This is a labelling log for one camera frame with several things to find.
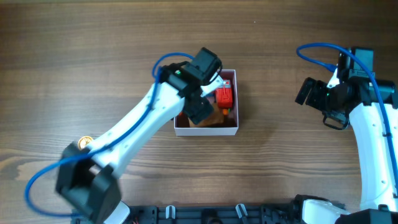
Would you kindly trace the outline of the red toy truck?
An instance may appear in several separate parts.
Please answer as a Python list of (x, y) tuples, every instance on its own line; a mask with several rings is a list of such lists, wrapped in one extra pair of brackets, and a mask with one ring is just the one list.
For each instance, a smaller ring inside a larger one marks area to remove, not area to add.
[(223, 80), (223, 83), (215, 90), (215, 99), (219, 108), (233, 107), (233, 89), (230, 80)]

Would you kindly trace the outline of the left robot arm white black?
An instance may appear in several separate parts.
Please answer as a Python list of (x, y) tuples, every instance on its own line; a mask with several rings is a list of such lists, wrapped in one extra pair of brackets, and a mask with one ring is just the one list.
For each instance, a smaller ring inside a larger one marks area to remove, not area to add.
[(198, 124), (214, 111), (206, 95), (221, 84), (221, 59), (206, 48), (187, 61), (155, 64), (155, 82), (122, 120), (83, 149), (63, 152), (56, 192), (91, 223), (123, 223), (129, 208), (118, 180), (141, 147), (168, 121), (184, 113)]

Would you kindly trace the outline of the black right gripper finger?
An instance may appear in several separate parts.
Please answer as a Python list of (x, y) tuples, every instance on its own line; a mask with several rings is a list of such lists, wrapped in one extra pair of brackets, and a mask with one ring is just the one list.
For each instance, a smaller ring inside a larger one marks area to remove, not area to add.
[(306, 105), (309, 105), (317, 110), (325, 110), (328, 94), (328, 88), (326, 86), (327, 84), (325, 82), (316, 81), (310, 88)]
[(306, 78), (298, 92), (295, 102), (300, 105), (303, 105), (308, 95), (310, 94), (311, 90), (315, 86), (316, 82), (317, 81), (313, 78), (310, 77)]

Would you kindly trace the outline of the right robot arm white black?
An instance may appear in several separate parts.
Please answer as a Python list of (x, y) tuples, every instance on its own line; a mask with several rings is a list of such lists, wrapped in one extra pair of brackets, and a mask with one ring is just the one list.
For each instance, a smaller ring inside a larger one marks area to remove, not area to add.
[(297, 55), (332, 72), (329, 82), (306, 78), (295, 101), (322, 112), (337, 130), (351, 126), (361, 170), (361, 202), (350, 213), (330, 201), (301, 196), (291, 220), (300, 223), (397, 223), (397, 87), (373, 71), (369, 48), (305, 44)]

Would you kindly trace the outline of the brown plush capybara with orange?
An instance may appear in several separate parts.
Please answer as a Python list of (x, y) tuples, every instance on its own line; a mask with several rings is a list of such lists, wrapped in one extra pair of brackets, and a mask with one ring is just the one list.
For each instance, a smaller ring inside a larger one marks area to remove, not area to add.
[(229, 109), (219, 108), (217, 103), (213, 103), (212, 107), (214, 111), (206, 119), (194, 124), (189, 120), (189, 125), (191, 128), (222, 128), (222, 127), (232, 127), (235, 125), (233, 118), (229, 116)]

